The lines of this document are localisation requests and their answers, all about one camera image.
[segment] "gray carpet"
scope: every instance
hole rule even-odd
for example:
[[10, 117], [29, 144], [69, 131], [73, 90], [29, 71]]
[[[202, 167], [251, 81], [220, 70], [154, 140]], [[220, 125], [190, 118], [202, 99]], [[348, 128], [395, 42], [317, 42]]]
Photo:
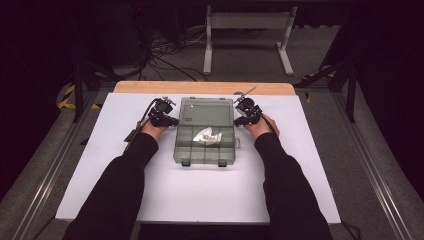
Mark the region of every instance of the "gray carpet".
[[[265, 31], [256, 37], [237, 31], [214, 34], [212, 74], [207, 77], [210, 81], [299, 82], [302, 76], [317, 71], [337, 30], [337, 27], [321, 27], [292, 31], [287, 48], [295, 73], [292, 77], [284, 74], [274, 46], [281, 33]], [[187, 47], [175, 55], [163, 56], [163, 59], [178, 67], [194, 68], [198, 71], [203, 69], [203, 58], [204, 44], [202, 43]], [[162, 68], [171, 68], [159, 61], [158, 65]], [[158, 71], [165, 80], [188, 79], [176, 70], [159, 69]], [[202, 76], [193, 70], [187, 70], [187, 72], [199, 80], [202, 79]], [[146, 67], [142, 75], [149, 80], [160, 80], [158, 73], [150, 66]], [[109, 90], [110, 88], [102, 88], [95, 103], [103, 103]], [[305, 91], [310, 93], [311, 103], [306, 102]], [[304, 107], [330, 186], [334, 189], [334, 198], [341, 218], [349, 224], [358, 226], [362, 231], [362, 239], [397, 239], [364, 170], [357, 146], [347, 130], [342, 114], [335, 105], [332, 93], [316, 88], [297, 89], [297, 93]], [[28, 239], [49, 223], [49, 219], [57, 210], [63, 191], [84, 150], [84, 146], [80, 143], [90, 136], [99, 112], [98, 109], [89, 110], [66, 156], [66, 163], [45, 205], [42, 206], [40, 215], [35, 219]], [[74, 110], [62, 109], [61, 115], [44, 142], [0, 203], [0, 239], [12, 239], [31, 204], [38, 185], [60, 150], [61, 143], [73, 124], [73, 117]], [[423, 203], [397, 165], [360, 91], [356, 99], [355, 118], [355, 126], [359, 129], [376, 166], [390, 187], [393, 199], [412, 239], [424, 239]], [[53, 220], [37, 239], [60, 239], [67, 224], [65, 221]], [[352, 239], [341, 224], [331, 225], [330, 229], [334, 239]], [[138, 224], [135, 224], [132, 239], [137, 237]]]

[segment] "white metal frame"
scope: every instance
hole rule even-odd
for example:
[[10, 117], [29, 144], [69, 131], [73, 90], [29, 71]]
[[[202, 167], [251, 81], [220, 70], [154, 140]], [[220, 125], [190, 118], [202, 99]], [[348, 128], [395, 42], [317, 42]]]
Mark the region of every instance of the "white metal frame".
[[277, 42], [278, 52], [288, 76], [293, 75], [286, 47], [290, 32], [296, 17], [297, 7], [291, 8], [290, 12], [278, 13], [231, 13], [212, 12], [208, 6], [206, 14], [206, 51], [203, 72], [211, 74], [212, 69], [212, 28], [261, 28], [261, 29], [284, 29], [284, 37]]

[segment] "black long-sleeve shirt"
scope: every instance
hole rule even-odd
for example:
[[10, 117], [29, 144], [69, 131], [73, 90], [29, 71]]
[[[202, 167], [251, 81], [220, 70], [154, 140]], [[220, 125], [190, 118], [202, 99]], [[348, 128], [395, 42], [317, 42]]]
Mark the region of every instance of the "black long-sleeve shirt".
[[[332, 239], [299, 164], [285, 153], [278, 138], [262, 134], [255, 147], [265, 166], [272, 238]], [[105, 169], [64, 239], [129, 239], [143, 198], [144, 168], [157, 150], [153, 137], [139, 134]]]

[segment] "crumpled white plastic bag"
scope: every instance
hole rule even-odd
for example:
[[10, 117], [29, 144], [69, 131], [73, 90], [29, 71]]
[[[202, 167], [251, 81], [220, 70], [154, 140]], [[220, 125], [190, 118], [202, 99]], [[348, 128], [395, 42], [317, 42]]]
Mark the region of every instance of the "crumpled white plastic bag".
[[221, 138], [222, 138], [222, 133], [212, 135], [212, 128], [208, 127], [200, 131], [193, 138], [193, 141], [200, 144], [204, 144], [204, 145], [212, 145], [212, 144], [220, 143]]

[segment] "person's left hand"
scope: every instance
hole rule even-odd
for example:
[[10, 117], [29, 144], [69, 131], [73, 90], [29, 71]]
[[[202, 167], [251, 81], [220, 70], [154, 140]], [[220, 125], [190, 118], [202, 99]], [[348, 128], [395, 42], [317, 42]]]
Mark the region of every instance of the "person's left hand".
[[150, 136], [152, 136], [156, 142], [159, 140], [160, 135], [165, 132], [168, 129], [168, 127], [159, 126], [155, 127], [153, 124], [149, 121], [144, 125], [143, 129], [141, 129], [142, 133], [147, 133]]

